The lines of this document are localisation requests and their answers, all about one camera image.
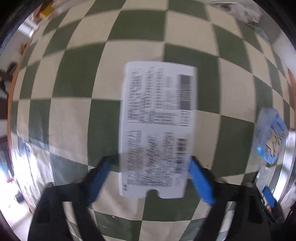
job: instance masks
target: plastic bag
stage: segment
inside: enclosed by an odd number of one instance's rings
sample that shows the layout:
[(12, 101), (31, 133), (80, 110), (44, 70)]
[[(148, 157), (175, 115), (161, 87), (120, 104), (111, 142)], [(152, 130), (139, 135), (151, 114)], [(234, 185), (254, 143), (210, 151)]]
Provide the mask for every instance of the plastic bag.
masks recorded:
[(237, 2), (216, 2), (212, 3), (211, 5), (227, 12), (244, 23), (258, 23), (262, 15), (259, 6), (256, 3), (242, 5)]
[(288, 136), (288, 129), (277, 110), (262, 108), (255, 130), (257, 152), (269, 164), (274, 164)]

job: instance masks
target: paper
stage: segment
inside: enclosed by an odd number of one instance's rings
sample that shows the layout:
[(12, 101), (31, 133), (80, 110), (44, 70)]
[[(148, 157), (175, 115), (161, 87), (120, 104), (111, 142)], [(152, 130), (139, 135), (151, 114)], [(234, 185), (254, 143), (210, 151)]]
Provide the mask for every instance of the paper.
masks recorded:
[(263, 189), (267, 184), (270, 174), (271, 174), (270, 169), (265, 166), (262, 166), (259, 172), (257, 173), (255, 183), (260, 193), (263, 192)]
[(120, 194), (180, 198), (187, 183), (196, 110), (196, 68), (135, 61), (125, 67), (120, 110)]

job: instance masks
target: green tile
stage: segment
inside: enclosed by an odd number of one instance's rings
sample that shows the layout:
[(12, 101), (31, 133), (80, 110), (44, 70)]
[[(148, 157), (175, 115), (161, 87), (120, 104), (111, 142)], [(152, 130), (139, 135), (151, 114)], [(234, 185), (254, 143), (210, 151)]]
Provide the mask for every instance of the green tile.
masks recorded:
[(262, 53), (261, 46), (256, 38), (255, 31), (251, 29), (249, 26), (247, 26), (245, 23), (241, 21), (237, 21), (239, 28), (242, 32), (242, 35), (244, 37), (244, 40), (246, 40), (248, 43), (253, 45), (256, 49), (258, 49)]
[(293, 89), (292, 86), (288, 83), (288, 91), (289, 91), (289, 103), (292, 109), (294, 110), (294, 96), (293, 96)]
[(13, 101), (10, 109), (10, 130), (15, 134), (17, 133), (17, 110), (18, 101)]
[(91, 97), (105, 44), (66, 50), (54, 84), (53, 97)]
[(34, 50), (36, 44), (37, 44), (37, 42), (31, 44), (30, 47), (27, 49), (26, 54), (25, 54), (25, 56), (24, 56), (24, 58), (23, 58), (23, 60), (22, 60), (22, 63), (21, 63), (20, 69), (22, 69), (23, 67), (27, 66), (27, 64), (28, 64), (28, 62), (29, 62), (29, 59), (30, 59), (30, 57), (31, 57), (31, 55), (32, 55), (32, 52), (33, 52), (33, 50)]
[(78, 238), (81, 238), (78, 226), (77, 226), (76, 224), (70, 222), (70, 221), (69, 221), (69, 223), (70, 223), (70, 225), (71, 225), (71, 227), (72, 227), (74, 233), (76, 234), (76, 236), (77, 236)]
[(169, 0), (169, 10), (208, 20), (205, 5), (195, 0)]
[(195, 236), (198, 234), (199, 230), (202, 228), (202, 225), (205, 220), (206, 218), (191, 220), (179, 241), (194, 240)]
[(221, 116), (212, 172), (217, 177), (243, 174), (252, 146), (254, 123)]
[(102, 235), (126, 241), (139, 240), (142, 221), (128, 220), (97, 211), (94, 211), (94, 214)]
[(22, 88), (20, 90), (20, 99), (31, 98), (32, 88), (35, 81), (35, 76), (37, 69), (39, 67), (40, 61), (29, 65), (26, 69), (24, 79), (22, 82)]
[(242, 184), (247, 182), (247, 183), (252, 183), (255, 181), (255, 178), (257, 176), (258, 172), (251, 172), (251, 173), (247, 173), (244, 175), (244, 178), (242, 180)]
[(80, 20), (59, 28), (54, 33), (50, 42), (48, 43), (48, 46), (47, 46), (43, 56), (46, 56), (48, 54), (54, 53), (59, 50), (66, 49), (66, 47), (70, 41), (70, 38), (79, 23), (80, 23)]
[(165, 12), (152, 10), (121, 11), (112, 27), (109, 40), (164, 40)]
[(256, 91), (256, 119), (262, 107), (272, 108), (272, 88), (254, 76)]
[(243, 40), (233, 33), (215, 25), (214, 30), (216, 33), (220, 57), (251, 72)]
[(280, 96), (283, 96), (281, 91), (281, 81), (279, 79), (279, 72), (277, 68), (273, 65), (273, 63), (271, 63), (268, 59), (266, 60), (269, 69), (269, 76), (271, 79), (271, 86), (277, 93), (280, 94)]
[(56, 186), (65, 185), (81, 179), (88, 173), (87, 165), (50, 154), (50, 164)]
[(48, 149), (48, 128), (51, 99), (31, 100), (29, 115), (29, 141)]
[(151, 190), (146, 195), (143, 220), (146, 221), (181, 221), (191, 220), (199, 196), (190, 179), (187, 180), (183, 198), (163, 199), (157, 195), (156, 190)]
[(274, 170), (274, 174), (272, 176), (271, 182), (269, 184), (269, 189), (270, 191), (273, 193), (274, 189), (276, 188), (276, 184), (279, 180), (279, 175), (281, 173), (281, 168), (282, 168), (282, 164), (276, 166), (275, 170)]
[(46, 26), (42, 35), (49, 33), (51, 30), (58, 28), (60, 23), (63, 21), (64, 17), (66, 16), (68, 11), (61, 13), (59, 16), (52, 18), (51, 21)]
[(165, 45), (164, 61), (197, 67), (197, 109), (219, 114), (220, 81), (217, 57), (198, 50)]
[(290, 106), (285, 100), (284, 100), (284, 122), (286, 124), (286, 127), (289, 130), (290, 129)]
[(87, 141), (88, 164), (95, 167), (103, 156), (114, 156), (119, 171), (118, 128), (120, 101), (92, 100)]
[(126, 0), (96, 0), (87, 12), (86, 16), (99, 12), (121, 9), (125, 1)]
[(276, 54), (276, 52), (274, 52), (274, 50), (272, 50), (273, 54), (274, 54), (274, 58), (276, 60), (276, 66), (278, 68), (278, 70), (281, 72), (281, 74), (286, 77), (283, 65), (281, 64), (281, 59), (280, 57)]

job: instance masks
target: barcode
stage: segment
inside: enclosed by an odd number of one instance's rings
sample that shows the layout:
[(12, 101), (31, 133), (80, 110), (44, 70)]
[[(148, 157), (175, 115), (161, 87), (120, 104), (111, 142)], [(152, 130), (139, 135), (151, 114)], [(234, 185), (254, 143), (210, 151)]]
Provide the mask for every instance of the barcode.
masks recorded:
[(186, 158), (186, 146), (187, 139), (177, 139), (176, 165), (174, 171), (176, 174), (181, 174), (183, 172), (184, 161)]
[(190, 96), (190, 77), (189, 75), (179, 75), (180, 78), (180, 110), (191, 110), (191, 96)]

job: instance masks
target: green and white checkered floor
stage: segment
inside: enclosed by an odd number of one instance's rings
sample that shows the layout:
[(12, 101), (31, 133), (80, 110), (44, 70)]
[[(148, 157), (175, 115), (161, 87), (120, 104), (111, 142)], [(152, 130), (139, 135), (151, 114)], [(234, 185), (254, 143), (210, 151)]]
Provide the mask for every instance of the green and white checkered floor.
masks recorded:
[[(230, 183), (252, 181), (265, 165), (251, 148), (261, 107), (274, 107), (294, 128), (287, 68), (245, 24), (193, 0), (90, 0), (51, 19), (33, 38), (13, 94), (13, 162), (30, 162), (31, 153), (62, 185), (83, 177), (103, 155), (116, 155), (123, 68), (134, 60), (198, 68), (194, 155)], [(271, 167), (271, 189), (282, 159)], [(195, 237), (209, 207), (190, 179), (181, 199), (152, 191), (131, 200), (118, 192), (118, 172), (113, 166), (89, 208), (106, 240)], [(65, 209), (73, 238), (80, 240), (69, 203)]]

